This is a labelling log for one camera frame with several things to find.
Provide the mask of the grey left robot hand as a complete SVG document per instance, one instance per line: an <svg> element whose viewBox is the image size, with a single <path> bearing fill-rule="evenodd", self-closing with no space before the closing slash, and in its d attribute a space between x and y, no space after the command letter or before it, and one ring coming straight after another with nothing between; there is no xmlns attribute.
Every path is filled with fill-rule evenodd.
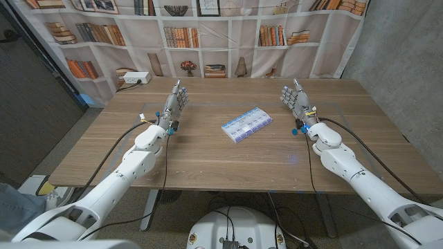
<svg viewBox="0 0 443 249"><path fill-rule="evenodd" d="M181 86L181 80L178 79L172 88L172 93L166 100L157 122L157 125L166 130L167 134L173 134L179 129L181 112L189 102L187 92L188 90Z"/></svg>

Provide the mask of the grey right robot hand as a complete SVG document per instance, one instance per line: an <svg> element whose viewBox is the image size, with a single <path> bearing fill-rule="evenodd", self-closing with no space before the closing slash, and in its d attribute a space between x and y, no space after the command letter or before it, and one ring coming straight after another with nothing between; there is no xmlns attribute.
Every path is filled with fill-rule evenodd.
<svg viewBox="0 0 443 249"><path fill-rule="evenodd" d="M296 78L293 79L293 84L293 88L288 86L283 88L280 100L289 107L296 119L297 127L309 129L318 123L316 109L312 106L302 85Z"/></svg>

